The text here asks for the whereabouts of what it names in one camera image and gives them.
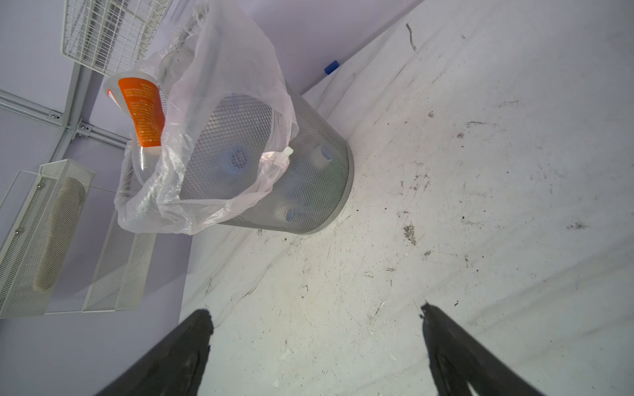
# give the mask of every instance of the blue object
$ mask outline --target blue object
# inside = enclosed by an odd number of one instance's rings
[[[326,72],[326,74],[330,74],[334,72],[338,67],[339,67],[339,62],[335,60],[334,62],[329,64],[328,67],[326,67],[323,71]]]
[[[250,162],[249,152],[240,146],[235,146],[223,153],[221,167],[230,175],[241,175],[249,169]]]
[[[332,161],[332,154],[330,152],[330,150],[328,150],[328,148],[326,146],[321,146],[321,155],[323,155],[323,158],[330,162]]]

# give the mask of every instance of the metal track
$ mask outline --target metal track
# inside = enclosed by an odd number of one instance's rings
[[[11,112],[21,114],[33,120],[44,122],[45,124],[52,125],[61,128],[62,114],[51,110],[44,106],[40,106],[37,103],[33,103],[26,99],[22,99],[19,96],[15,96],[6,91],[0,89],[0,108],[9,110]],[[105,143],[109,146],[124,149],[128,138],[119,136],[105,129],[95,127],[94,125],[87,124],[85,122],[79,122],[76,129],[73,126],[67,124],[67,129],[70,129],[72,140],[76,135],[84,136],[89,139],[94,139],[101,143]]]

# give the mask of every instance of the scuff mark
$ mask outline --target scuff mark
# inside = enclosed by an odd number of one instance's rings
[[[516,105],[517,103],[519,103],[519,100],[514,100],[512,102],[502,102],[497,107],[500,108],[505,105]]]
[[[576,223],[571,224],[570,226],[567,226],[566,228],[567,229],[586,229],[588,228],[588,226],[586,224],[583,224],[580,221],[577,221]]]
[[[383,301],[383,302],[382,302],[382,303],[381,303],[381,304],[377,307],[377,310],[374,312],[374,316],[372,316],[372,317],[370,318],[370,324],[372,323],[372,321],[373,321],[374,319],[376,319],[376,318],[377,318],[378,312],[381,310],[381,307],[383,307],[383,305],[385,305],[385,303],[386,303],[386,302],[387,302],[387,301]]]
[[[414,37],[411,34],[411,27],[409,23],[405,24],[405,27],[407,28],[407,30],[410,32],[410,45],[411,48],[414,50],[414,52],[416,52],[416,46],[414,45]]]
[[[353,321],[357,322],[357,324],[361,326],[361,323],[359,323],[359,321],[354,318],[354,316],[350,313],[350,311],[348,311],[348,308],[346,308],[346,312],[348,313],[348,315],[350,315],[350,318],[352,318]]]
[[[467,220],[465,219],[464,216],[462,216],[462,220],[461,220],[462,224],[465,224],[466,226],[474,226],[474,227],[479,227],[480,229],[482,229],[483,227],[483,223],[481,221],[471,221],[471,220]]]
[[[264,277],[264,274],[265,274],[265,273],[266,273],[266,271],[268,271],[268,270],[269,270],[272,266],[273,266],[273,263],[270,263],[269,265],[267,265],[267,266],[266,266],[266,268],[264,269],[264,271],[262,271],[262,274],[260,274],[260,277],[259,277],[259,279],[257,280],[256,285],[255,285],[255,286],[253,286],[253,288],[252,288],[251,290],[249,290],[246,294],[244,294],[244,296],[240,297],[240,299],[237,301],[237,303],[238,303],[238,302],[240,302],[240,300],[242,300],[242,299],[243,299],[243,298],[245,298],[246,296],[251,295],[251,293],[253,293],[253,292],[256,290],[257,285],[259,285],[259,284],[260,284],[260,282],[262,281],[262,278]]]
[[[306,295],[308,294],[308,285],[307,284],[303,284],[302,286],[299,287],[299,295],[304,298],[306,297]]]
[[[392,79],[392,81],[390,81],[390,84],[392,84],[392,82],[394,82],[394,80],[396,80],[396,77],[401,75],[401,72],[403,71],[403,69],[405,68],[405,66],[407,66],[407,63],[405,63],[403,65],[403,67],[401,67],[401,69],[398,71],[398,73],[394,76],[394,78]]]
[[[445,68],[442,72],[440,72],[440,74],[438,75],[438,77],[436,77],[429,85],[433,85],[436,81],[438,81],[439,78],[441,78],[443,76],[443,74],[445,73],[445,70],[447,70],[447,68]]]
[[[469,121],[469,122],[466,123],[467,128],[469,128],[472,125],[493,125],[493,126],[497,126],[497,124],[494,124],[492,122]]]

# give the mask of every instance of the metal mesh organizer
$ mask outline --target metal mesh organizer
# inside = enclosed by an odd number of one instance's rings
[[[44,314],[93,177],[71,160],[40,167],[0,252],[0,317]]]
[[[171,0],[65,0],[61,53],[113,75],[143,59]]]
[[[350,149],[304,98],[287,88],[299,124],[290,142],[290,166],[269,195],[222,224],[313,233],[334,220],[347,200],[354,174]],[[226,97],[196,142],[181,199],[229,199],[253,184],[271,115],[272,109],[258,100]]]
[[[134,234],[119,227],[115,211],[82,311],[138,307],[155,239],[156,234]]]

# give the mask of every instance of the plastic bottle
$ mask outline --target plastic bottle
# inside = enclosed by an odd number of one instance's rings
[[[130,71],[111,76],[106,94],[124,113],[132,117],[136,133],[132,136],[134,174],[143,184],[154,172],[160,158],[160,137],[165,115],[156,80],[143,72]]]

